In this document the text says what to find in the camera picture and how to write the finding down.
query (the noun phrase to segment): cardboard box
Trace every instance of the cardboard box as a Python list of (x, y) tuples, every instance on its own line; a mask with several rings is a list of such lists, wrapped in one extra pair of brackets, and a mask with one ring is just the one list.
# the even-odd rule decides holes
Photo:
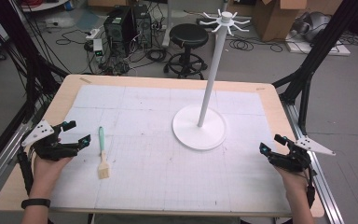
[(227, 11), (232, 14), (238, 13), (239, 16), (251, 17), (255, 6), (241, 5), (234, 0), (229, 0), (227, 4)]
[(132, 0), (89, 0), (91, 7), (113, 7), (115, 5), (130, 6)]
[(284, 40), (299, 10), (306, 7), (307, 0), (259, 0), (252, 23), (262, 41)]

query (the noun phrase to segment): wrist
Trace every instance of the wrist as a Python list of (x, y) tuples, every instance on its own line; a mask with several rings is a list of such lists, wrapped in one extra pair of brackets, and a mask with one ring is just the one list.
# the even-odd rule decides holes
[(30, 199), (33, 198), (44, 198), (44, 199), (50, 199), (52, 190), (49, 188), (44, 187), (38, 187), (33, 185), (31, 188), (31, 192), (29, 195)]
[(304, 201), (307, 200), (307, 192), (304, 189), (293, 189), (286, 191), (287, 201)]

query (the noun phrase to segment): grid paper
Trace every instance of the grid paper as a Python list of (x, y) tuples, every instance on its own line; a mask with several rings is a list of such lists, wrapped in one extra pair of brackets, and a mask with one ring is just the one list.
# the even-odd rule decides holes
[[(182, 145), (172, 120), (201, 105), (204, 90), (85, 85), (66, 116), (77, 127), (63, 143), (91, 134), (91, 143), (62, 171), (52, 207), (166, 213), (287, 213), (281, 177), (259, 153), (273, 148), (257, 93), (213, 91), (209, 107), (227, 123), (223, 144), (207, 151)], [(103, 126), (111, 176), (98, 179)]]

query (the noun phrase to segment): circular base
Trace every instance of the circular base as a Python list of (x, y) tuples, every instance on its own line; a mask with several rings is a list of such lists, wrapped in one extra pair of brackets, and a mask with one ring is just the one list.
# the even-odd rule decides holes
[(172, 122), (173, 132), (184, 145), (209, 150), (218, 147), (226, 139), (226, 123), (223, 117), (208, 108), (202, 127), (199, 127), (200, 105), (188, 105), (179, 110)]

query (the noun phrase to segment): power strip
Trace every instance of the power strip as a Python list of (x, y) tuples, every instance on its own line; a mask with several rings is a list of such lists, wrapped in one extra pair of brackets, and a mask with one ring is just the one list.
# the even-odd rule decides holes
[(97, 34), (100, 33), (100, 29), (92, 29), (92, 30), (90, 31), (90, 33), (91, 33), (91, 35), (87, 35), (87, 36), (86, 36), (86, 39), (87, 39), (87, 40), (92, 40), (92, 39), (94, 39), (95, 36), (97, 36)]
[(92, 42), (95, 61), (97, 63), (103, 63), (103, 41), (101, 39), (94, 39)]

